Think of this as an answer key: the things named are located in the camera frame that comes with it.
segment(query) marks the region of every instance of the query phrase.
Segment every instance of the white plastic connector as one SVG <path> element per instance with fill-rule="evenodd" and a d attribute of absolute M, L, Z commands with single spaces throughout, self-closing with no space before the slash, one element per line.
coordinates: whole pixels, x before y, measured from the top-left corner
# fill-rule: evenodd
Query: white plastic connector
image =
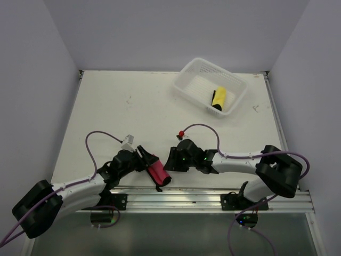
<path fill-rule="evenodd" d="M 62 188 L 62 190 L 64 191 L 66 189 L 66 184 L 63 183 L 63 186 L 61 186 L 60 188 Z"/>
<path fill-rule="evenodd" d="M 184 135 L 181 139 L 177 138 L 178 141 L 183 141 L 183 140 L 186 140 L 186 139 L 189 139 L 190 137 L 187 136 L 187 135 Z"/>
<path fill-rule="evenodd" d="M 86 181 L 80 184 L 74 185 L 72 187 L 66 188 L 66 186 L 70 183 L 84 181 L 84 180 Z M 93 179 L 91 179 L 91 175 L 89 175 L 89 176 L 86 176 L 77 180 L 73 180 L 69 183 L 64 182 L 64 183 L 56 183 L 52 185 L 53 185 L 53 190 L 57 190 L 58 188 L 61 188 L 61 187 L 65 188 L 63 191 L 60 191 L 57 193 L 57 195 L 62 196 L 63 206 L 68 206 L 70 204 L 78 203 L 82 201 L 83 199 L 87 201 L 88 199 L 91 199 L 91 196 L 97 196 L 99 198 L 99 193 L 101 193 L 103 189 L 105 188 L 104 179 L 99 174 L 96 174 L 96 176 Z"/>
<path fill-rule="evenodd" d="M 133 152 L 134 151 L 133 141 L 134 141 L 134 136 L 129 134 L 122 141 L 121 149 L 125 149 L 125 150 L 128 150 L 130 152 Z"/>

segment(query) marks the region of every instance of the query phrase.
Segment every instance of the metal frame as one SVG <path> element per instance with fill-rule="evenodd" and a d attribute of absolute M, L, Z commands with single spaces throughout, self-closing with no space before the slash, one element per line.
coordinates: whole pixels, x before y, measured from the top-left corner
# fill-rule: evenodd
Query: metal frame
<path fill-rule="evenodd" d="M 267 92 L 269 94 L 273 116 L 280 137 L 283 150 L 288 146 L 279 119 L 277 108 L 274 103 L 269 79 L 263 74 Z M 238 192 L 237 190 L 209 189 L 209 188 L 163 188 L 163 192 L 157 192 L 154 187 L 117 187 L 111 192 L 113 194 L 125 193 L 128 195 L 127 206 L 124 212 L 133 213 L 238 213 L 239 211 L 222 211 L 220 204 L 220 194 L 229 192 Z M 321 234 L 316 224 L 313 203 L 309 192 L 296 193 L 294 198 L 276 197 L 269 202 L 268 211 L 261 213 L 305 213 L 307 223 L 310 228 L 312 239 L 318 256 L 327 255 Z M 26 237 L 21 256 L 30 256 L 33 250 L 35 239 Z"/>
<path fill-rule="evenodd" d="M 220 195 L 237 190 L 202 190 L 169 188 L 162 193 L 154 188 L 115 188 L 113 194 L 128 194 L 126 212 L 134 213 L 238 213 L 222 211 Z M 308 192 L 297 192 L 294 198 L 277 197 L 262 213 L 314 213 Z"/>

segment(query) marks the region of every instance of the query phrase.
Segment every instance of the glass panel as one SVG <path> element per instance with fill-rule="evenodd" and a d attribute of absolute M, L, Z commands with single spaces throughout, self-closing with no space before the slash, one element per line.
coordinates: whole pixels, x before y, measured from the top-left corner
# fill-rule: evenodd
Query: glass panel
<path fill-rule="evenodd" d="M 89 213 L 74 213 L 36 239 L 32 255 L 230 255 L 228 225 L 233 214 L 122 213 L 111 228 L 91 228 Z M 304 213 L 259 214 L 256 228 L 274 243 L 279 255 L 314 256 Z M 268 242 L 235 225 L 236 255 L 271 255 Z"/>

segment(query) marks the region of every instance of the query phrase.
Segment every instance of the black clamp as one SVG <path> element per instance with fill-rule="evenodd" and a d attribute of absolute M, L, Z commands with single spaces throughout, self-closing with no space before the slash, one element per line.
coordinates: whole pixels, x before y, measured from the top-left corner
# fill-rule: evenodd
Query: black clamp
<path fill-rule="evenodd" d="M 275 146 L 265 146 L 262 154 L 280 151 Z M 265 156 L 256 164 L 256 174 L 276 195 L 293 198 L 296 193 L 302 164 L 287 154 Z"/>
<path fill-rule="evenodd" d="M 190 139 L 185 139 L 180 141 L 176 147 L 170 148 L 164 170 L 186 172 L 190 167 L 194 167 L 204 174 L 218 174 L 212 167 L 212 160 L 216 153 L 215 149 L 204 151 Z"/>
<path fill-rule="evenodd" d="M 120 211 L 126 210 L 128 195 L 127 194 L 113 194 L 109 190 L 104 190 L 100 193 L 101 199 L 97 206 L 101 205 L 112 205 Z"/>
<path fill-rule="evenodd" d="M 52 185 L 47 180 L 36 183 L 30 191 L 13 207 L 12 214 L 19 221 L 36 203 L 52 193 Z M 53 195 L 32 211 L 21 223 L 28 238 L 40 236 L 52 225 L 63 204 L 61 196 Z"/>
<path fill-rule="evenodd" d="M 256 204 L 244 197 L 244 189 L 247 183 L 247 181 L 243 183 L 238 194 L 236 194 L 235 192 L 230 192 L 228 194 L 220 195 L 220 203 L 223 211 L 242 211 Z M 269 205 L 267 203 L 264 203 L 260 205 L 258 209 L 266 211 L 269 209 Z"/>
<path fill-rule="evenodd" d="M 125 149 L 120 150 L 112 161 L 105 163 L 97 173 L 103 177 L 107 184 L 105 189 L 110 190 L 116 187 L 125 175 L 133 171 L 146 170 L 155 183 L 156 190 L 162 191 L 160 187 L 169 184 L 171 177 L 158 163 L 159 157 L 148 153 L 142 146 L 137 146 L 137 150 L 133 152 Z"/>

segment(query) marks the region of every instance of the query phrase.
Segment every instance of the white wall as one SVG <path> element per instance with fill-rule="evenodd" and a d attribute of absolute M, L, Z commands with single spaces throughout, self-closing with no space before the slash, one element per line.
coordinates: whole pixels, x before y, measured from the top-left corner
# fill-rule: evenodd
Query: white wall
<path fill-rule="evenodd" d="M 44 0 L 81 69 L 270 70 L 308 0 Z"/>
<path fill-rule="evenodd" d="M 41 0 L 0 1 L 0 34 L 2 239 L 16 222 L 13 206 L 52 175 L 78 71 Z M 23 239 L 0 249 L 0 255 L 19 255 Z"/>
<path fill-rule="evenodd" d="M 341 248 L 340 14 L 340 0 L 311 0 L 270 72 L 288 146 L 312 164 L 304 184 L 328 255 Z"/>

